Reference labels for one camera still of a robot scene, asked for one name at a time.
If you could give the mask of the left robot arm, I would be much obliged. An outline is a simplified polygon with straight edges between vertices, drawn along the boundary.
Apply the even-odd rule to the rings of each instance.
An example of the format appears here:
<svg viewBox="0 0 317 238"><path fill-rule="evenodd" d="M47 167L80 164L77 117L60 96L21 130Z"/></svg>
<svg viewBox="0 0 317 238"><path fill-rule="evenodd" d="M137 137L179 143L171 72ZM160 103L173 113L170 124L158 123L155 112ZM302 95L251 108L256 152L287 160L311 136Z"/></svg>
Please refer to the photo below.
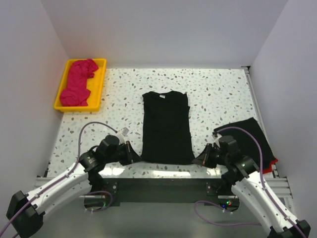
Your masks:
<svg viewBox="0 0 317 238"><path fill-rule="evenodd" d="M129 141L119 135L108 135L59 176L28 193L16 192L6 213L7 224L12 225L21 238L29 238L43 226L48 212L74 197L74 194L66 194L74 186L83 181L88 181L90 186L101 186L100 171L106 164L118 162L125 166L141 160Z"/></svg>

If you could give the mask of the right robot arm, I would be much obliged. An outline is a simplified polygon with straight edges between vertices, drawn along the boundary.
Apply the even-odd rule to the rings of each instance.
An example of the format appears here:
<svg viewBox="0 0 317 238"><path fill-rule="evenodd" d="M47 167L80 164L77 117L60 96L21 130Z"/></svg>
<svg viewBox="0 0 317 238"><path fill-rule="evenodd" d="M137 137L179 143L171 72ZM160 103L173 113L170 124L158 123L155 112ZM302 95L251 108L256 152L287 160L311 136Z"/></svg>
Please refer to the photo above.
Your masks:
<svg viewBox="0 0 317 238"><path fill-rule="evenodd" d="M193 160L196 165L227 168L222 185L229 188L257 218L269 238L307 238L311 227L299 220L276 196L263 177L262 171L249 156L244 155L232 136L218 134L213 144Z"/></svg>

